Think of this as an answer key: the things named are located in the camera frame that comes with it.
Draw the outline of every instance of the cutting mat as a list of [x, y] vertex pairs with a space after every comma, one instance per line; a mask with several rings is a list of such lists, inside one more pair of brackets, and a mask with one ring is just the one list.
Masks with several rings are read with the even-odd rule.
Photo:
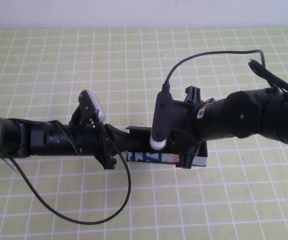
[[[162, 82], [181, 59], [216, 50], [262, 49], [267, 68], [288, 82], [288, 28], [0, 30], [0, 115], [67, 123], [78, 95], [91, 89], [107, 122], [150, 126]], [[201, 87], [202, 98], [267, 87], [249, 69], [252, 55], [186, 62], [171, 93]], [[129, 163], [132, 191], [115, 219], [97, 226], [66, 222], [47, 211], [18, 172], [0, 160], [3, 240], [287, 240], [288, 146], [252, 136], [208, 143], [207, 167]], [[92, 157], [18, 160], [42, 197], [60, 212], [101, 220], [124, 201], [121, 161], [104, 171]]]

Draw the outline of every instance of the white wall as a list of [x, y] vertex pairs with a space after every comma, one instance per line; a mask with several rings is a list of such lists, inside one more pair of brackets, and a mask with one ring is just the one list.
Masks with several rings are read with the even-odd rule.
[[0, 28], [288, 26], [288, 0], [0, 0]]

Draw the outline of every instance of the black plastic bracket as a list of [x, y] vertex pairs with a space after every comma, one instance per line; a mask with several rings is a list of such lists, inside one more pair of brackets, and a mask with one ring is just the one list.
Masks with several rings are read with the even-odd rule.
[[116, 159], [113, 157], [115, 154], [109, 145], [109, 142], [103, 133], [103, 123], [100, 122], [98, 117], [98, 110], [96, 110], [94, 103], [86, 90], [83, 90], [78, 96], [79, 105], [72, 115], [70, 126], [74, 127], [86, 127], [86, 125], [92, 125], [95, 129], [98, 129], [98, 141], [101, 147], [94, 151], [94, 157], [99, 161], [105, 170], [114, 169], [116, 166]]

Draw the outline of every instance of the wire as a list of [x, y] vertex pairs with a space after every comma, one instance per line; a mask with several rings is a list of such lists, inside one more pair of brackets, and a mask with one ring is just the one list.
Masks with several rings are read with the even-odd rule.
[[255, 50], [250, 50], [250, 51], [207, 51], [207, 52], [202, 52], [202, 53], [199, 53], [199, 54], [195, 54], [193, 56], [189, 56], [187, 58], [184, 58], [182, 61], [178, 62], [170, 70], [169, 74], [166, 77], [165, 83], [169, 84], [170, 83], [170, 78], [171, 78], [173, 72], [175, 71], [175, 69], [177, 69], [178, 66], [180, 66], [183, 63], [185, 63], [188, 60], [191, 60], [191, 59], [194, 59], [194, 58], [197, 58], [197, 57], [201, 57], [201, 56], [205, 56], [205, 55], [213, 55], [213, 54], [254, 54], [254, 53], [259, 53], [260, 54], [260, 59], [261, 59], [261, 62], [262, 62], [262, 66], [264, 68], [266, 68], [264, 53], [260, 49], [255, 49]]
[[67, 137], [69, 143], [70, 143], [71, 146], [73, 147], [76, 156], [79, 156], [79, 152], [78, 152], [78, 150], [77, 150], [77, 144], [76, 144], [76, 142], [73, 140], [73, 138], [70, 137], [70, 135], [68, 134], [68, 132], [65, 130], [63, 124], [62, 124], [60, 121], [58, 121], [58, 120], [48, 121], [47, 123], [55, 124], [56, 126], [58, 126], [58, 127], [61, 129], [61, 131], [63, 132], [63, 134], [65, 135], [65, 137]]
[[119, 155], [119, 157], [121, 158], [125, 169], [126, 169], [126, 173], [127, 173], [127, 179], [128, 179], [128, 190], [127, 190], [127, 195], [125, 198], [124, 203], [122, 204], [122, 206], [120, 207], [119, 210], [117, 210], [117, 212], [115, 212], [113, 215], [100, 220], [100, 221], [80, 221], [80, 220], [76, 220], [73, 218], [70, 218], [68, 216], [65, 216], [61, 213], [59, 213], [58, 211], [56, 211], [54, 208], [52, 208], [50, 205], [48, 205], [44, 199], [39, 195], [39, 193], [36, 191], [36, 189], [33, 187], [33, 185], [31, 184], [30, 180], [28, 179], [28, 177], [25, 175], [25, 173], [23, 172], [22, 168], [20, 167], [20, 165], [15, 161], [15, 159], [8, 154], [6, 151], [4, 151], [2, 148], [0, 148], [0, 153], [3, 153], [5, 157], [7, 157], [13, 164], [14, 166], [17, 168], [17, 170], [19, 171], [19, 173], [21, 174], [21, 176], [23, 177], [24, 181], [27, 183], [28, 187], [32, 190], [32, 192], [35, 194], [35, 196], [37, 197], [37, 199], [48, 209], [50, 210], [52, 213], [54, 213], [55, 215], [59, 216], [60, 218], [67, 220], [71, 223], [75, 223], [75, 224], [81, 224], [81, 225], [97, 225], [97, 224], [102, 224], [105, 223], [111, 219], [113, 219], [114, 217], [116, 217], [126, 206], [126, 204], [129, 201], [130, 198], [130, 194], [131, 194], [131, 174], [130, 174], [130, 170], [128, 167], [128, 164], [125, 160], [125, 158], [123, 157], [122, 153], [119, 151], [119, 149], [117, 148], [117, 146], [115, 145], [115, 143], [111, 140], [110, 136], [105, 132], [104, 126], [101, 124], [100, 125], [100, 130], [103, 132], [103, 134], [105, 135], [105, 137], [107, 138], [108, 142], [112, 145], [112, 147], [114, 148], [114, 150], [117, 152], [117, 154]]

